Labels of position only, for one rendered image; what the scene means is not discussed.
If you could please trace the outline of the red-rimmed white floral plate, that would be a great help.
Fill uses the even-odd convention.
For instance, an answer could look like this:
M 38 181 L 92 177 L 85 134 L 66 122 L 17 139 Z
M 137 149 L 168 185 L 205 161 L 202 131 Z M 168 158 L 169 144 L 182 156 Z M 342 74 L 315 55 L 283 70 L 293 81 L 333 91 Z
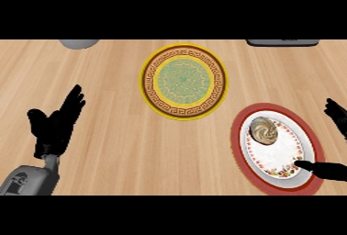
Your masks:
M 274 124 L 277 138 L 262 145 L 250 137 L 250 123 L 265 118 Z M 312 195 L 321 179 L 293 162 L 323 162 L 321 145 L 302 119 L 281 106 L 256 103 L 236 115 L 230 145 L 239 169 L 250 184 L 268 195 Z

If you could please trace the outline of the dark grey flat appliance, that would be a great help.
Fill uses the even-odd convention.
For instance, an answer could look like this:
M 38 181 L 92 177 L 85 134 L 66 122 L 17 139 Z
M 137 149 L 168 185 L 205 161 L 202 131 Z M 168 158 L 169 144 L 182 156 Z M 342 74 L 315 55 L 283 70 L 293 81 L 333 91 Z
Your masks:
M 309 47 L 318 44 L 318 39 L 246 39 L 255 47 Z

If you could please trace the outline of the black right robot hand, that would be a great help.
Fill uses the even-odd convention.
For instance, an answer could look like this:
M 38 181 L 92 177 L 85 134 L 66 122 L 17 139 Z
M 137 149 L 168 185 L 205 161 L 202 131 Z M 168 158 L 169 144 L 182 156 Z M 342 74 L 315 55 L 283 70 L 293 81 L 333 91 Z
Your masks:
M 323 113 L 330 117 L 347 140 L 347 109 L 330 98 L 326 99 Z M 295 161 L 293 165 L 311 172 L 320 179 L 347 182 L 347 166 L 339 163 Z

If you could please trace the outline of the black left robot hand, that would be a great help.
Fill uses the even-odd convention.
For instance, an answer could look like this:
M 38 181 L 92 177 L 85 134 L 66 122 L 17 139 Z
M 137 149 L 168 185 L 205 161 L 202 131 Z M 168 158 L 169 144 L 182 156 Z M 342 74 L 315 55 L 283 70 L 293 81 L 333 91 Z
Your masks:
M 81 86 L 76 84 L 66 95 L 58 110 L 50 116 L 45 116 L 36 108 L 26 111 L 30 133 L 36 138 L 35 158 L 39 159 L 44 154 L 58 156 L 66 151 L 73 124 L 84 105 L 85 100 L 81 94 Z

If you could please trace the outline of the pale grey round object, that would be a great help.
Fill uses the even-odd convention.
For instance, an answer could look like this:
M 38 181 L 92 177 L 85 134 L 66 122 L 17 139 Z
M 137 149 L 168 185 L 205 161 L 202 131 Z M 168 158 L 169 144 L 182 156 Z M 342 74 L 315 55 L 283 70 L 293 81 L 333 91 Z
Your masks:
M 82 50 L 91 47 L 98 40 L 97 39 L 61 39 L 60 44 L 72 50 Z

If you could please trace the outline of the beige swirl cupcake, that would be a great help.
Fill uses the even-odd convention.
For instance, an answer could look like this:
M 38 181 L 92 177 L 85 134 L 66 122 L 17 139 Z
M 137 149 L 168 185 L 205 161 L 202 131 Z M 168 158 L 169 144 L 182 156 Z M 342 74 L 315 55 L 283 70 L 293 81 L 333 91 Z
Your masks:
M 250 121 L 249 134 L 255 142 L 262 145 L 273 145 L 277 140 L 277 129 L 265 117 L 256 117 Z

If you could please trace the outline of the yellow and green patterned plate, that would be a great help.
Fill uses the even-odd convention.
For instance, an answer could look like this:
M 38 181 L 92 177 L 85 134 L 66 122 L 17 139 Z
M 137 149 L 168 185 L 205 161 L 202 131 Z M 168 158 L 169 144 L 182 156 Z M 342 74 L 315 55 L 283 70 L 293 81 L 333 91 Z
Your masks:
M 199 45 L 171 44 L 146 59 L 138 84 L 143 100 L 160 116 L 194 120 L 216 109 L 225 97 L 222 62 Z

